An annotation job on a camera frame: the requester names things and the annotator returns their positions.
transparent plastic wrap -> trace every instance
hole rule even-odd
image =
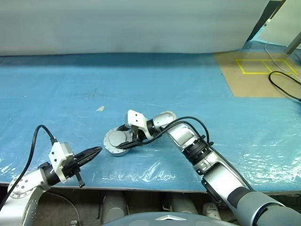
[[[213,55],[6,57],[0,80],[1,182],[22,171],[37,125],[78,153],[103,146],[106,132],[133,109],[149,119],[165,110],[201,119],[214,148],[259,191],[301,187],[300,104],[233,97]],[[49,161],[49,150],[48,137],[39,133],[29,170]],[[81,170],[86,187],[205,190],[166,135],[121,157],[102,150]],[[75,179],[61,185],[78,186]]]

blue plastic sheet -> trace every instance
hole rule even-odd
[[[91,54],[0,58],[0,181],[23,169],[45,124],[78,153],[101,145],[128,109],[171,110],[208,127],[214,147],[260,191],[301,187],[301,106],[288,98],[235,98],[212,54]],[[103,111],[96,111],[104,106]],[[29,170],[49,161],[39,133]],[[86,187],[204,191],[167,136],[122,157],[103,150],[82,167]],[[71,179],[64,186],[77,186]]]

circular base plate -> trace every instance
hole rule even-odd
[[[113,145],[118,146],[119,144],[121,144],[123,142],[132,141],[132,134],[130,131],[118,131],[118,133],[120,133],[120,132],[124,133],[125,136],[117,134],[116,133],[117,128],[118,127],[115,127],[106,133],[106,135],[104,136],[104,139],[103,139],[103,145],[104,145],[105,149],[107,149],[113,155],[122,156],[122,155],[126,154],[129,151],[129,149],[119,149]]]

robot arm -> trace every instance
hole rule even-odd
[[[219,205],[227,205],[243,226],[300,225],[301,215],[271,197],[254,191],[240,173],[187,124],[172,126],[175,114],[164,112],[152,120],[129,110],[125,125],[110,130],[104,146],[114,155],[125,154],[130,148],[152,139],[164,128],[178,149],[201,176],[202,184]],[[123,139],[116,139],[116,134]]]
[[[42,194],[73,175],[77,177],[79,186],[84,186],[80,167],[94,159],[101,150],[101,147],[94,147],[74,155],[68,143],[53,143],[49,153],[51,164],[46,162],[20,179],[0,211],[1,225],[31,226]],[[8,190],[17,178],[12,180]]]

black cable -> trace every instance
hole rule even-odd
[[[198,131],[196,130],[196,128],[193,127],[193,125],[191,125],[189,122],[187,121],[177,121],[175,123],[172,123],[172,125],[170,126],[166,126],[161,132],[159,132],[156,136],[154,136],[154,138],[148,140],[148,141],[145,141],[145,142],[141,142],[139,140],[135,140],[135,143],[137,143],[138,145],[148,145],[150,144],[151,142],[155,141],[156,139],[158,139],[159,137],[161,137],[164,133],[166,133],[169,129],[171,129],[172,127],[175,127],[176,125],[179,125],[179,124],[187,124],[189,125],[193,131],[197,134],[198,137],[201,137],[200,134],[198,133]]]
[[[301,102],[301,98],[298,98],[298,97],[295,97],[295,96],[289,94],[289,93],[286,92],[283,88],[281,88],[280,86],[278,86],[277,84],[274,83],[274,81],[271,79],[271,75],[274,74],[274,73],[280,73],[280,74],[283,74],[283,75],[285,75],[286,77],[288,77],[288,78],[290,78],[291,80],[293,80],[293,81],[295,81],[296,83],[298,83],[299,85],[301,85],[301,82],[297,81],[297,80],[294,79],[293,77],[291,77],[291,76],[289,76],[288,74],[283,73],[283,72],[273,71],[273,72],[271,72],[271,73],[269,74],[269,81],[270,81],[270,83],[272,83],[275,87],[277,87],[277,88],[280,89],[282,92],[284,92],[285,94],[287,94],[289,97],[294,98],[294,99],[296,99],[296,100],[298,100],[298,101]]]
[[[178,118],[176,120],[173,120],[171,123],[169,123],[166,127],[172,125],[173,123],[175,123],[176,121],[180,121],[182,119],[193,119],[195,121],[197,121],[199,124],[202,125],[202,127],[204,128],[205,130],[205,133],[206,133],[206,137],[207,137],[207,143],[209,144],[210,143],[210,138],[209,138],[209,132],[208,132],[208,129],[207,127],[205,126],[205,124],[198,118],[195,118],[195,117],[192,117],[192,116],[185,116],[185,117],[181,117],[181,118]]]
[[[47,134],[50,136],[50,140],[51,140],[51,144],[53,144],[54,142],[57,142],[56,138],[51,134],[51,132],[47,129],[46,126],[44,125],[39,125],[34,133],[33,133],[33,137],[32,137],[32,146],[30,148],[30,153],[29,153],[29,157],[27,160],[27,163],[22,171],[22,173],[20,174],[20,176],[18,177],[18,179],[15,181],[15,183],[12,185],[12,187],[10,188],[10,190],[8,191],[8,193],[4,196],[1,204],[0,204],[0,211],[2,209],[2,207],[4,206],[6,200],[8,199],[8,197],[10,196],[10,194],[12,193],[12,191],[14,190],[14,188],[16,187],[16,185],[19,183],[19,181],[22,179],[22,177],[24,176],[24,174],[26,173],[31,161],[32,161],[32,157],[33,157],[33,152],[34,152],[34,148],[36,146],[36,139],[37,139],[37,135],[38,135],[38,131],[40,128],[43,128]]]

